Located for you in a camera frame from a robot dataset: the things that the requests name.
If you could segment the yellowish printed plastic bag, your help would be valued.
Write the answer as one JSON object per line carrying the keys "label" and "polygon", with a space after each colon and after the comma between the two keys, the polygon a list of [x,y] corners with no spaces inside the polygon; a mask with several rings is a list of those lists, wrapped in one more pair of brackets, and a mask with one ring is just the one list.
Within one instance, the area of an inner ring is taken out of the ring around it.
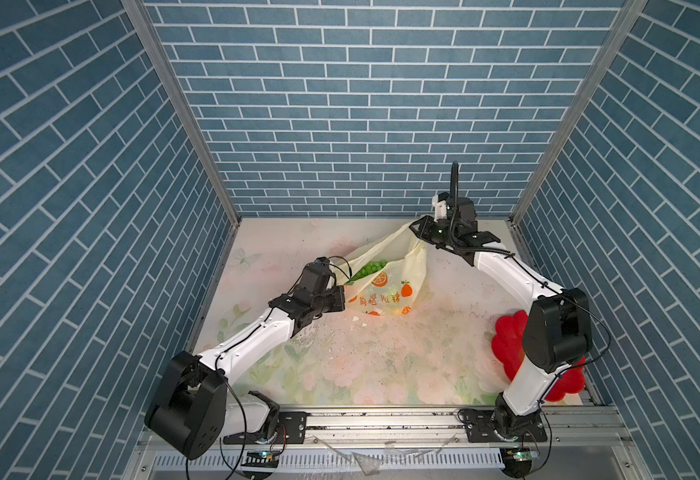
{"label": "yellowish printed plastic bag", "polygon": [[[371,261],[387,261],[376,274],[349,282]],[[427,276],[428,245],[409,225],[368,243],[349,254],[349,266],[338,274],[345,287],[345,308],[371,316],[402,316],[412,313]]]}

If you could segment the red flower shaped plate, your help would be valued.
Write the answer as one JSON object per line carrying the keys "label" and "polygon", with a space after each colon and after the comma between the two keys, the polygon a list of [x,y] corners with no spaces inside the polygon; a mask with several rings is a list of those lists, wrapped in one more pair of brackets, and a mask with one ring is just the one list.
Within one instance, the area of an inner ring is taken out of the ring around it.
{"label": "red flower shaped plate", "polygon": [[[553,371],[552,347],[542,338],[532,334],[529,342],[525,341],[525,333],[529,316],[526,311],[518,311],[512,315],[500,317],[495,325],[496,334],[491,341],[493,354],[503,365],[505,374],[510,380],[514,380],[518,374],[522,361],[531,354],[531,359],[536,361],[543,370]],[[579,394],[585,388],[585,376],[583,365],[585,357],[582,357],[571,370],[563,372],[561,378],[555,382],[545,396],[548,402],[559,402],[568,394]]]}

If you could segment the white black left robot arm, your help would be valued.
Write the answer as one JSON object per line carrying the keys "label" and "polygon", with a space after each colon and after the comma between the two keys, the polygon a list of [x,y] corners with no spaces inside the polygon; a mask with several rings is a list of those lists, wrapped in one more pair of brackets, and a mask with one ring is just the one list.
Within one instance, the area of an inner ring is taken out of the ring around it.
{"label": "white black left robot arm", "polygon": [[345,309],[341,269],[327,257],[306,264],[294,285],[270,300],[253,323],[199,354],[181,351],[167,364],[145,415],[145,425],[195,460],[224,438],[269,443],[281,433],[280,405],[235,382],[276,347],[326,313]]}

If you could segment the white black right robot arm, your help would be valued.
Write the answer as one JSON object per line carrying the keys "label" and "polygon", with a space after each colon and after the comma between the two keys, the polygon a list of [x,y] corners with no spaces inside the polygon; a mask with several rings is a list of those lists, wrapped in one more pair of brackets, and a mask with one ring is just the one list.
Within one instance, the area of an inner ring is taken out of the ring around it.
{"label": "white black right robot arm", "polygon": [[418,239],[489,275],[525,308],[524,359],[510,386],[498,396],[493,414],[499,437],[515,440],[524,436],[538,422],[547,395],[593,346],[586,293],[565,289],[534,273],[499,237],[479,231],[476,223],[424,216],[409,229]]}

